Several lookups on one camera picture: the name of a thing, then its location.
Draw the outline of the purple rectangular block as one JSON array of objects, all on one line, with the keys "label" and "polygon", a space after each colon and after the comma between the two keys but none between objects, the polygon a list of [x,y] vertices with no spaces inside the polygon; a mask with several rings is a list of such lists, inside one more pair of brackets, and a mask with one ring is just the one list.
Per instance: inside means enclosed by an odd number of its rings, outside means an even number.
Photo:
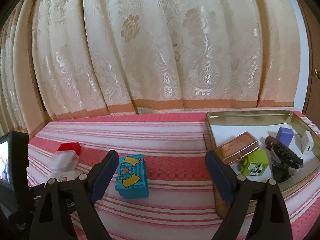
[{"label": "purple rectangular block", "polygon": [[291,128],[280,127],[276,135],[276,139],[279,140],[282,144],[289,147],[293,139],[294,132]]}]

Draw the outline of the white red cap bottle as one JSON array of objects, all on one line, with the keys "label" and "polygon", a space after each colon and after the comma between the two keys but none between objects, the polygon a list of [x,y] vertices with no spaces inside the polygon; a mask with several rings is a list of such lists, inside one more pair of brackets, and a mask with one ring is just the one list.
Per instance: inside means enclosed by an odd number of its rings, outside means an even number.
[{"label": "white red cap bottle", "polygon": [[75,169],[79,163],[80,152],[81,146],[78,142],[62,143],[47,164],[51,171],[47,181],[52,178],[58,182],[74,180],[79,175]]}]

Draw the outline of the brass door knob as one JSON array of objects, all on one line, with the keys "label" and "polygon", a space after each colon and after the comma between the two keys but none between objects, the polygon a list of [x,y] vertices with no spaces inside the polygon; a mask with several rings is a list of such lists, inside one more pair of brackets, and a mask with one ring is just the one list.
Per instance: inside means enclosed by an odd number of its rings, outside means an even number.
[{"label": "brass door knob", "polygon": [[315,69],[315,70],[314,70],[314,76],[315,76],[316,78],[320,79],[320,71],[317,70],[317,69]]}]

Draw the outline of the cyan toy building block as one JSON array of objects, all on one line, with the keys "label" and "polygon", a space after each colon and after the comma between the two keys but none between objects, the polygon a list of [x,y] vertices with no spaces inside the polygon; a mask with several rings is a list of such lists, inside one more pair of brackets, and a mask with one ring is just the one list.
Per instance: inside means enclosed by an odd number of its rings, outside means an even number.
[{"label": "cyan toy building block", "polygon": [[142,154],[120,157],[115,189],[124,199],[148,198],[148,176]]}]

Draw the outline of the gold metal tin tray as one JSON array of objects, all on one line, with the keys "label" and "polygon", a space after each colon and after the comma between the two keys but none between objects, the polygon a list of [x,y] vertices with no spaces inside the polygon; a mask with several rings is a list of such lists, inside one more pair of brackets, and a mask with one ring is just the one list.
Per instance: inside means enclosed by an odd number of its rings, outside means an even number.
[{"label": "gold metal tin tray", "polygon": [[[289,148],[303,159],[303,168],[279,185],[292,222],[302,217],[319,198],[319,129],[303,114],[289,110],[211,112],[206,115],[204,141],[213,150],[248,131],[265,148],[264,140],[276,136],[280,127],[291,128],[294,137]],[[302,153],[301,139],[309,131],[314,140],[312,152]]]}]

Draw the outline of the white USB charger plug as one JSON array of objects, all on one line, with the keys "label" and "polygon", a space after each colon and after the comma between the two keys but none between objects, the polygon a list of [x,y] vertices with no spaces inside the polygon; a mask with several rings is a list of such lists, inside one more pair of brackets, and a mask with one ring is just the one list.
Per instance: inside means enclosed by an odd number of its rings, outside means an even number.
[{"label": "white USB charger plug", "polygon": [[302,146],[302,153],[304,155],[308,155],[312,152],[313,146],[314,146],[314,140],[312,138],[312,135],[309,131],[305,131],[303,133],[302,139],[301,139],[301,146]]}]

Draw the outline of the brown rectangular case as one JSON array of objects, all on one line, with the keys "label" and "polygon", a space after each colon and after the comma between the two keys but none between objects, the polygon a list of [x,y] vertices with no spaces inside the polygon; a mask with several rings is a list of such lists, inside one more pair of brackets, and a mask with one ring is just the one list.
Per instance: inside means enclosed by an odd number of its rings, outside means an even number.
[{"label": "brown rectangular case", "polygon": [[232,164],[259,149],[257,139],[245,132],[231,141],[219,146],[215,153],[224,164]]}]

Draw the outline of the green toy building block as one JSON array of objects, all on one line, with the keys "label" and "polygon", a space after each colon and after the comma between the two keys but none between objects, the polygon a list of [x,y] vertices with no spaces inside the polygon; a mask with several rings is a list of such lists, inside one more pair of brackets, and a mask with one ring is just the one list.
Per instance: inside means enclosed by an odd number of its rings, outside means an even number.
[{"label": "green toy building block", "polygon": [[268,166],[265,150],[256,150],[240,160],[238,169],[244,176],[260,177]]}]

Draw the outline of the red white striped cloth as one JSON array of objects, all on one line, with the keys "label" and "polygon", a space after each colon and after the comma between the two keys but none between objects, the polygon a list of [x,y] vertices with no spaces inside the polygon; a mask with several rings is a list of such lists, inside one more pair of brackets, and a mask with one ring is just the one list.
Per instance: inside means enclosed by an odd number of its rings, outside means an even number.
[{"label": "red white striped cloth", "polygon": [[[125,200],[111,182],[97,212],[113,239],[211,239],[221,224],[204,164],[203,112],[125,115],[51,122],[29,142],[30,185],[44,183],[47,166],[65,142],[81,145],[77,171],[87,173],[109,150],[142,154],[149,197]],[[303,239],[319,217],[319,198],[294,222]]]}]

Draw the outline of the cream patterned curtain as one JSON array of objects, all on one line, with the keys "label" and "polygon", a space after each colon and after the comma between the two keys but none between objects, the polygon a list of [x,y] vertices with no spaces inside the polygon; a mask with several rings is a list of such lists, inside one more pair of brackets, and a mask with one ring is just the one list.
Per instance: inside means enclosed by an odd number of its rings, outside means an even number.
[{"label": "cream patterned curtain", "polygon": [[1,25],[1,133],[290,107],[299,69],[290,0],[13,0]]}]

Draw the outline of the black hair comb brush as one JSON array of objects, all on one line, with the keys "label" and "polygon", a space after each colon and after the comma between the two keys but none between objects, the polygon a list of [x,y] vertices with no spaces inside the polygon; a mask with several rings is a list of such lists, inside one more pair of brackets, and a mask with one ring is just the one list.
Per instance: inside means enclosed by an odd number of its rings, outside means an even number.
[{"label": "black hair comb brush", "polygon": [[277,183],[289,180],[303,168],[303,159],[278,139],[269,135],[265,144],[270,151],[272,176]]}]

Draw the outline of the brown wooden door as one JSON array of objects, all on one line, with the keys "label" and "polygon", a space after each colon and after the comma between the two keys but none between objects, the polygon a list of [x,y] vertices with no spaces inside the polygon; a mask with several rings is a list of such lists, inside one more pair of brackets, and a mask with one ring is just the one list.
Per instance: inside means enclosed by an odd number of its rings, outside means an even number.
[{"label": "brown wooden door", "polygon": [[303,114],[308,118],[317,118],[319,117],[319,77],[315,75],[315,70],[319,70],[319,22],[306,2],[303,0],[297,1],[306,24],[310,60],[308,90]]}]

